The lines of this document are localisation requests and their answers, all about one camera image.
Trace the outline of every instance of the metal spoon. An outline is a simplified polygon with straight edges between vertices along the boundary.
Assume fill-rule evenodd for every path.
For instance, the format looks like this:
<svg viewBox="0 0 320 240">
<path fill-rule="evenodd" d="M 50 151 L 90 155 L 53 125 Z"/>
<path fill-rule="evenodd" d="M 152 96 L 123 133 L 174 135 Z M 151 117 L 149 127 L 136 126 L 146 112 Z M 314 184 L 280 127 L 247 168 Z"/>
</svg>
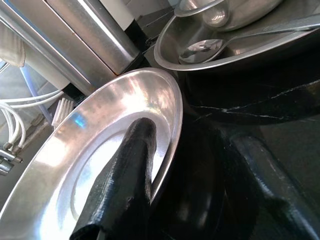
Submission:
<svg viewBox="0 0 320 240">
<path fill-rule="evenodd" d="M 287 32 L 309 31 L 320 27 L 320 14 L 295 19 L 289 22 L 256 29 L 246 34 L 235 36 L 229 40 L 208 39 L 196 42 L 187 47 L 179 56 L 181 64 L 200 64 L 215 59 L 233 41 L 260 35 L 270 35 Z"/>
</svg>

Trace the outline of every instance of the stainless steel plate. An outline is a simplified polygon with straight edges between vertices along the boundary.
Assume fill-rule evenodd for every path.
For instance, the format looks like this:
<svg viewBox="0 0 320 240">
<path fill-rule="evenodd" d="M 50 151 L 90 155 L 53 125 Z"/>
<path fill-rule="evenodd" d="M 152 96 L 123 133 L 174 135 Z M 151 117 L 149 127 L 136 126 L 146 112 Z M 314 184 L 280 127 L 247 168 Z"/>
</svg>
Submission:
<svg viewBox="0 0 320 240">
<path fill-rule="evenodd" d="M 95 178 L 141 117 L 156 124 L 154 201 L 177 148 L 182 116 L 178 84 L 163 70 L 135 70 L 100 88 L 67 117 L 23 173 L 0 213 L 0 240 L 69 239 Z"/>
<path fill-rule="evenodd" d="M 259 36 L 235 41 L 224 51 L 220 59 L 199 63 L 179 64 L 179 55 L 190 45 L 207 39 L 229 39 L 239 34 L 245 34 L 257 28 L 262 28 L 292 19 L 320 13 L 320 0 L 284 0 L 276 9 L 259 21 L 230 32 L 216 32 L 205 26 L 196 17 L 173 17 L 162 30 L 155 48 L 154 58 L 159 65 L 176 71 L 196 71 L 217 68 L 238 62 L 253 56 L 258 58 L 262 53 L 270 50 L 280 50 L 299 39 L 314 35 L 317 30 L 309 32 L 282 33 L 269 36 Z"/>
</svg>

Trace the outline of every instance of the white wire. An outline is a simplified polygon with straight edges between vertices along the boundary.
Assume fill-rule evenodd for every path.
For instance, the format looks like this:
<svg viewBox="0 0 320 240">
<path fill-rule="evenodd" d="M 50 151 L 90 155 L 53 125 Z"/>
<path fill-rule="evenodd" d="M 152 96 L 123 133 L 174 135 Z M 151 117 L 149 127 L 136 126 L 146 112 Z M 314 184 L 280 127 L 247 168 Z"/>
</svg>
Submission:
<svg viewBox="0 0 320 240">
<path fill-rule="evenodd" d="M 26 127 L 25 127 L 24 122 L 22 121 L 21 117 L 17 114 L 17 112 L 15 110 L 13 110 L 8 104 L 1 102 L 0 108 L 7 110 L 8 112 L 10 112 L 14 116 L 14 118 L 16 120 L 15 130 L 17 130 L 18 134 L 19 134 L 20 126 L 21 126 L 21 139 L 18 144 L 18 147 L 22 148 L 25 143 L 26 135 L 27 135 L 27 131 L 26 131 Z"/>
<path fill-rule="evenodd" d="M 0 103 L 19 103 L 19 102 L 28 102 L 28 101 L 34 101 L 34 100 L 39 100 L 39 99 L 45 99 L 47 97 L 54 96 L 58 93 L 61 93 L 60 90 L 40 95 L 40 96 L 33 96 L 33 97 L 24 97 L 24 98 L 15 98 L 15 99 L 0 99 Z"/>
<path fill-rule="evenodd" d="M 59 92 L 58 94 L 52 96 L 52 97 L 49 97 L 45 100 L 42 100 L 42 101 L 37 101 L 37 102 L 33 102 L 33 103 L 27 103 L 27 104 L 21 104 L 21 105 L 11 105 L 10 107 L 13 108 L 13 109 L 25 109 L 25 108 L 31 108 L 31 107 L 34 107 L 34 106 L 38 106 L 38 105 L 41 105 L 41 104 L 45 104 L 45 103 L 48 103 L 52 100 L 55 100 L 57 98 L 59 98 L 60 96 L 62 96 L 64 94 L 63 91 Z"/>
<path fill-rule="evenodd" d="M 10 116 L 10 113 L 5 110 L 5 109 L 1 109 L 4 117 L 5 117 L 5 120 L 6 120 L 6 123 L 8 125 L 8 131 L 9 131 L 9 138 L 8 138 L 8 143 L 10 143 L 12 141 L 12 136 L 13 136 L 13 133 L 14 133 L 14 123 L 12 121 L 12 118 Z"/>
</svg>

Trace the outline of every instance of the spoon handle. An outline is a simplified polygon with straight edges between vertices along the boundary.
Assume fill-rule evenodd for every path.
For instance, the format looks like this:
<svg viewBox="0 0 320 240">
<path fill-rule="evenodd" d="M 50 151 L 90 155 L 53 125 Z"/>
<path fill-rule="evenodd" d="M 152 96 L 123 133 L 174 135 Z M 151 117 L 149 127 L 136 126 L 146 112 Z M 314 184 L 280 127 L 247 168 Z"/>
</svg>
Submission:
<svg viewBox="0 0 320 240">
<path fill-rule="evenodd" d="M 246 34 L 238 35 L 232 40 L 249 38 L 260 35 L 279 34 L 287 32 L 309 31 L 320 27 L 320 14 L 315 14 L 303 18 L 290 20 L 288 22 L 279 23 L 276 25 L 262 27 Z"/>
</svg>

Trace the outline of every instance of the metal faucet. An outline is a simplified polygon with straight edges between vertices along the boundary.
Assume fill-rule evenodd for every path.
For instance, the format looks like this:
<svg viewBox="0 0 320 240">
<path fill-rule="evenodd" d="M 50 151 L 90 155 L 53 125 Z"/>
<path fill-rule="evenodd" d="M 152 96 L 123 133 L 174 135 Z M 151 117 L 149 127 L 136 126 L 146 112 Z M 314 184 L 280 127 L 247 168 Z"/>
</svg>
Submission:
<svg viewBox="0 0 320 240">
<path fill-rule="evenodd" d="M 12 162 L 22 163 L 22 158 L 12 154 L 9 150 L 0 149 L 0 175 L 7 176 L 14 167 Z"/>
</svg>

